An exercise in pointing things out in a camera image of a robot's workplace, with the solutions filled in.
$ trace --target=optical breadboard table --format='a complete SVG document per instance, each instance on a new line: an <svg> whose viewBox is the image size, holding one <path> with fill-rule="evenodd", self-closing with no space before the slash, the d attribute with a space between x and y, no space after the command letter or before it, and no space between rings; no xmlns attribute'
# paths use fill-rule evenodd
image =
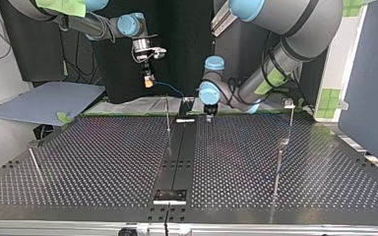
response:
<svg viewBox="0 0 378 236"><path fill-rule="evenodd" d="M276 197L289 115L194 118L170 118L170 132L165 117L76 120L0 168L0 229L378 233L378 168L307 114L294 116ZM159 205L160 191L184 196Z"/></svg>

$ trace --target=black cable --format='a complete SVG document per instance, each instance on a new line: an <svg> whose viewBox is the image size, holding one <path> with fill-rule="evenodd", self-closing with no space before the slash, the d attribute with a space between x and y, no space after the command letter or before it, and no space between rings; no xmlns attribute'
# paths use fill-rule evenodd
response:
<svg viewBox="0 0 378 236"><path fill-rule="evenodd" d="M61 43L61 50L62 50L62 56L63 56L63 60L64 62L70 66L75 72L76 74L78 74L78 78L76 79L75 83L77 83L80 79L82 79L84 82L86 82L87 84L90 84L91 82L89 82L87 79L85 79L84 75L87 75L87 73L83 73L83 71L77 66L75 65L74 63L72 63L68 58L67 58L67 55L66 55L66 50L64 48L64 40L63 40L63 34L62 34L62 31L61 29L59 29L59 35L60 35L60 43ZM79 52L79 43L78 43L78 39L79 39L79 33L78 33L78 36L77 36L77 43L76 43L76 58L75 58L75 62L78 61L78 52ZM94 73L94 66L95 66L95 61L94 61L94 55L93 55L93 70L92 72L89 74L89 75L92 75Z"/></svg>
<svg viewBox="0 0 378 236"><path fill-rule="evenodd" d="M272 87L272 89L275 89L276 86L274 86L268 79L268 74L266 72L266 64L265 64L265 52L267 51L267 47L268 47L268 44L269 44L269 39L270 39L270 36L272 35L272 32L269 31L267 37L266 37L266 40L265 40L265 45L263 47L263 50L262 50L262 74L263 74L263 77L265 78L265 81L266 83Z"/></svg>
<svg viewBox="0 0 378 236"><path fill-rule="evenodd" d="M302 88L300 88L300 84L299 84L299 81L296 78L296 75L294 74L294 72L292 74L293 74L293 81L296 83L297 88L299 89L300 94L302 95L302 97L305 100L306 104L308 104L309 109L311 109L311 111L312 111L312 114L315 114L315 109L311 106L311 103L309 103L308 100L306 99L305 93L303 93Z"/></svg>
<svg viewBox="0 0 378 236"><path fill-rule="evenodd" d="M81 73L81 75L84 76L90 76L94 73L95 70L95 53L92 52L92 69L89 73L85 73L81 67L79 66L79 45L80 45L80 33L78 32L77 38L76 38L76 55L75 55L75 65L78 68L78 71Z"/></svg>

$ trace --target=gray robot arm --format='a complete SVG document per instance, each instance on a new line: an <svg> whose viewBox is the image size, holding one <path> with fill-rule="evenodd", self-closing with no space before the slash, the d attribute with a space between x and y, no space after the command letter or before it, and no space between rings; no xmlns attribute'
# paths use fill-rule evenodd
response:
<svg viewBox="0 0 378 236"><path fill-rule="evenodd" d="M221 102L248 113L255 113L264 95L284 84L286 75L329 46L343 17L343 0L229 0L229 8L242 21L282 36L263 64L239 87L222 80L222 58L206 60L199 92L202 102L206 106Z"/></svg>
<svg viewBox="0 0 378 236"><path fill-rule="evenodd" d="M150 59L164 57L166 50L151 46L150 38L155 35L149 35L146 19L142 13L133 13L112 19L93 13L93 11L103 9L108 1L86 0L88 12L84 18L80 18L39 8L36 6L35 0L9 0L19 12L34 20L54 22L63 30L72 29L83 32L90 40L111 39L112 42L115 42L115 38L118 37L132 38L132 57L137 63L142 64L145 85L146 88L150 88L155 81Z"/></svg>

